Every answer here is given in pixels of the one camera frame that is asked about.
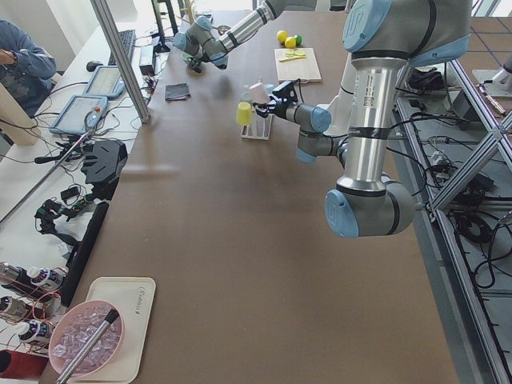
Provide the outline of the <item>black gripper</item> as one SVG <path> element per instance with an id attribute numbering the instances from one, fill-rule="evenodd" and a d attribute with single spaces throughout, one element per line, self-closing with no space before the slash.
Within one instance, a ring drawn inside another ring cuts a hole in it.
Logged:
<path id="1" fill-rule="evenodd" d="M 254 103 L 256 111 L 268 111 L 280 118 L 286 118 L 287 110 L 298 103 L 298 96 L 293 81 L 285 81 L 273 88 L 270 102 L 266 104 Z"/>
<path id="2" fill-rule="evenodd" d="M 186 60 L 187 68 L 195 73 L 202 72 L 202 61 L 199 58 L 190 57 Z"/>

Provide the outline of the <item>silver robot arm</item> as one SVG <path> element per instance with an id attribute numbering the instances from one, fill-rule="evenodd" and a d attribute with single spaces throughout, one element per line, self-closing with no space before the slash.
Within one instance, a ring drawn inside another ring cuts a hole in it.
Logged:
<path id="1" fill-rule="evenodd" d="M 326 136 L 331 113 L 301 103 L 292 82 L 254 103 L 258 115 L 274 114 L 300 127 L 297 156 L 304 162 L 334 155 L 343 175 L 325 197 L 325 215 L 338 236 L 383 236 L 403 231 L 415 203 L 383 171 L 398 72 L 461 57 L 470 40 L 469 1 L 357 1 L 347 16 L 342 42 L 354 67 L 348 130 L 336 142 Z"/>
<path id="2" fill-rule="evenodd" d="M 277 19 L 284 11 L 313 11 L 316 8 L 316 1 L 260 1 L 241 21 L 218 34 L 214 34 L 210 19 L 200 16 L 186 31 L 176 33 L 173 46 L 187 54 L 187 66 L 196 73 L 202 71 L 203 63 L 211 63 L 224 70 L 229 52 L 251 39 L 260 28 Z"/>

